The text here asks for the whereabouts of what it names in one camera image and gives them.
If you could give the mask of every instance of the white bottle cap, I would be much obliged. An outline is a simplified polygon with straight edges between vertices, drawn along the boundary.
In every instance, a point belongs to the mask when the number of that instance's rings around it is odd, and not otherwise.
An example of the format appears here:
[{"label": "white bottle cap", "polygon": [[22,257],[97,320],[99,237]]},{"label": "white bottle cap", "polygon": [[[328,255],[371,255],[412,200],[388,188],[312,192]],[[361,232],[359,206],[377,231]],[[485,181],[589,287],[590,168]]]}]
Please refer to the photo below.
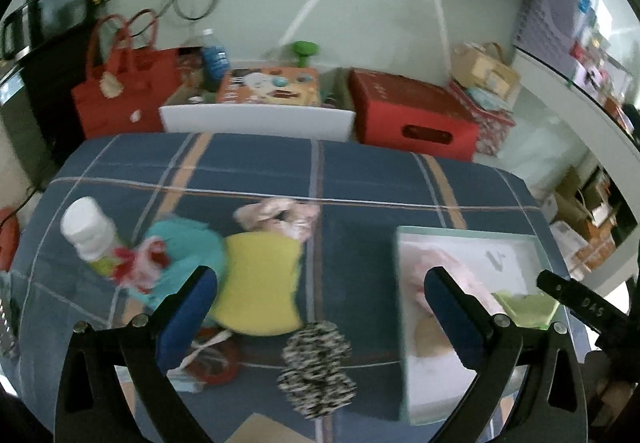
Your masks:
[{"label": "white bottle cap", "polygon": [[115,226],[90,197],[71,203],[60,221],[62,235],[72,243],[78,256],[89,263],[108,251],[116,237]]}]

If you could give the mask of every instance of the metal screw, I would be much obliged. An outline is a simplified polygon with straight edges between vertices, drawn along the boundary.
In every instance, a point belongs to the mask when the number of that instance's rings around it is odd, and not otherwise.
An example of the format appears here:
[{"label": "metal screw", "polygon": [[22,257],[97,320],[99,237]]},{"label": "metal screw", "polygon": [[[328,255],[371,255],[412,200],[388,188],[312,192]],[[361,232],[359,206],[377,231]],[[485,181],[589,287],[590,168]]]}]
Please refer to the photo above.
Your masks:
[{"label": "metal screw", "polygon": [[131,325],[134,328],[143,328],[147,324],[149,324],[149,315],[146,315],[144,313],[140,313],[139,315],[136,315],[135,317],[133,317],[133,320],[131,321]]},{"label": "metal screw", "polygon": [[502,313],[498,313],[495,317],[494,317],[494,324],[501,327],[501,328],[506,328],[509,327],[511,325],[511,319],[509,317],[507,317],[507,315],[503,315]]},{"label": "metal screw", "polygon": [[566,334],[566,326],[561,322],[554,322],[554,330],[560,335]]},{"label": "metal screw", "polygon": [[76,322],[74,326],[74,333],[82,334],[89,328],[89,322],[81,320],[80,322]]}]

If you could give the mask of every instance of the green toy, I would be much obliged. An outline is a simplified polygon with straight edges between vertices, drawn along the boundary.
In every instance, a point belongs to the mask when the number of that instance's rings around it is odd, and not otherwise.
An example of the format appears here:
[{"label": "green toy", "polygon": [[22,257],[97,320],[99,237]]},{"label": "green toy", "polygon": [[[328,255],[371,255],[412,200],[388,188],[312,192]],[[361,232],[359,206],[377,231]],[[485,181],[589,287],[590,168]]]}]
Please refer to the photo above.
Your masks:
[{"label": "green toy", "polygon": [[315,42],[307,42],[306,40],[297,40],[291,45],[293,53],[298,56],[298,67],[306,68],[309,66],[309,57],[317,55],[320,47]]}]

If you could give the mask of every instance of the beige bag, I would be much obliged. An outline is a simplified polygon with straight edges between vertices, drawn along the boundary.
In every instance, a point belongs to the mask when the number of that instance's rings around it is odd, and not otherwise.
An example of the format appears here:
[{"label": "beige bag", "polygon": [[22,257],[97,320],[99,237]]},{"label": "beige bag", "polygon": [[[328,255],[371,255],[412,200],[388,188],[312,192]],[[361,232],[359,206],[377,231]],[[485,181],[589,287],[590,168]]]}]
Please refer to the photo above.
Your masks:
[{"label": "beige bag", "polygon": [[[494,46],[498,58],[487,54],[488,46]],[[520,74],[504,63],[502,48],[496,42],[480,46],[465,42],[457,46],[451,59],[451,75],[462,86],[478,86],[506,100],[520,83]]]}]

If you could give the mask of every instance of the white desk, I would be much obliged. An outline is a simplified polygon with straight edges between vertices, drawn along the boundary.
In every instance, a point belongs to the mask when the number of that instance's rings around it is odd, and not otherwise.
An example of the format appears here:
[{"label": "white desk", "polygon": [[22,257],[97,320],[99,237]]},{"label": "white desk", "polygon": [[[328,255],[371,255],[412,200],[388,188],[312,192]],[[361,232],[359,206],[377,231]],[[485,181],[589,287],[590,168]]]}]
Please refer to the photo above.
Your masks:
[{"label": "white desk", "polygon": [[[538,97],[574,130],[606,169],[636,220],[640,218],[640,152],[604,110],[567,80],[530,55],[516,50],[512,67],[521,85]],[[638,270],[640,228],[583,283],[601,295],[609,295]]]}]

